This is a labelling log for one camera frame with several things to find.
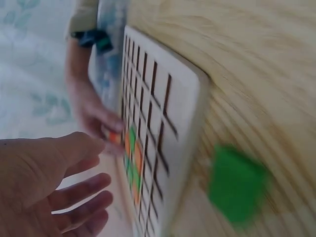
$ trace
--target orange tile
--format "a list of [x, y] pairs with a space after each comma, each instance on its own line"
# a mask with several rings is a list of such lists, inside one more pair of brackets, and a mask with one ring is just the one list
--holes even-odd
[[125, 151], [127, 156], [130, 158], [130, 143], [129, 143], [129, 134], [125, 134]]
[[136, 184], [133, 184], [133, 193], [134, 193], [134, 201], [136, 204], [139, 203], [139, 191], [137, 189]]
[[120, 143], [120, 134], [110, 132], [109, 141], [114, 142], [114, 143]]
[[139, 141], [136, 142], [135, 145], [135, 163], [138, 173], [141, 174], [142, 172], [142, 165], [143, 165], [143, 156], [142, 156], [142, 147]]

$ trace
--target bedsheet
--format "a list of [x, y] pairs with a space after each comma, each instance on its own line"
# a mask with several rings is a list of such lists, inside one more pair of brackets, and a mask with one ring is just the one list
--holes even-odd
[[72, 4], [0, 0], [1, 139], [56, 137], [78, 129], [63, 80]]

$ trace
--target wooden surface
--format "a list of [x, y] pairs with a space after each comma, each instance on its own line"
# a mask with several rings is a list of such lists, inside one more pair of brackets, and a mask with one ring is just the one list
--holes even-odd
[[[316, 236], [316, 1], [131, 0], [128, 22], [213, 81], [174, 236]], [[246, 230], [205, 201], [213, 146], [224, 142], [273, 174]]]

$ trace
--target child hand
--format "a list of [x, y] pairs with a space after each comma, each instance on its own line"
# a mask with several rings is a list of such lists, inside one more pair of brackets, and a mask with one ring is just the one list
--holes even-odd
[[[75, 39], [68, 39], [66, 57], [66, 85], [74, 115], [81, 128], [90, 136], [105, 139], [102, 128], [121, 133], [123, 121], [113, 112], [107, 110], [95, 92], [88, 76], [91, 48], [78, 46]], [[108, 153], [120, 156], [124, 148], [105, 141]]]
[[[123, 121], [103, 106], [89, 79], [71, 80], [67, 86], [74, 115], [84, 132], [102, 139], [105, 139], [103, 127], [116, 133], [122, 132]], [[110, 142], [106, 143], [107, 152], [115, 155], [123, 154], [123, 147]]]

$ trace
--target green tile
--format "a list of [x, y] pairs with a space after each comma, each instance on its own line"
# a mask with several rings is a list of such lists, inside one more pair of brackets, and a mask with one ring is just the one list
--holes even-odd
[[140, 190], [140, 175], [138, 173], [136, 165], [133, 168], [133, 181], [136, 184], [137, 190]]
[[127, 171], [129, 168], [129, 163], [130, 163], [130, 159], [128, 158], [127, 154], [124, 155], [124, 160], [125, 160], [125, 169]]
[[134, 170], [134, 164], [132, 162], [129, 161], [129, 165], [128, 165], [128, 168], [127, 168], [127, 179], [128, 179], [128, 182], [129, 182], [129, 185], [132, 186], [133, 184], [133, 171]]
[[215, 147], [208, 197], [235, 227], [245, 227], [264, 199], [269, 171], [232, 146]]
[[136, 142], [136, 133], [133, 126], [131, 126], [129, 130], [129, 143], [130, 143], [130, 149], [132, 151], [132, 154], [135, 151], [135, 142]]

